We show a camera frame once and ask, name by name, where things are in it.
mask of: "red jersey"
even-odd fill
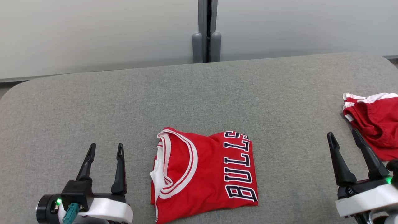
[[[227,131],[207,137],[165,128],[157,137],[150,173],[157,224],[258,205],[253,145],[247,135]]]
[[[344,93],[344,116],[383,161],[398,159],[398,94],[361,97]]]

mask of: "cable connector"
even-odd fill
[[[66,211],[66,214],[64,218],[62,219],[62,222],[64,224],[72,224],[73,221],[76,219],[77,214],[80,211],[80,206],[77,203],[71,203],[68,206],[68,210]]]

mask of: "chicago bulls jersey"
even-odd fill
[[[212,136],[163,129],[157,137],[151,202],[156,223],[258,205],[253,145],[234,131]]]

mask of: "green indicator light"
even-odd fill
[[[392,177],[386,177],[385,180],[387,181],[388,184],[391,184],[391,179]]]

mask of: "basketball jersey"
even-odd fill
[[[258,205],[253,145],[234,131],[212,136],[164,128],[157,137],[151,202],[156,223]]]
[[[398,159],[398,94],[344,93],[343,114],[383,161]]]

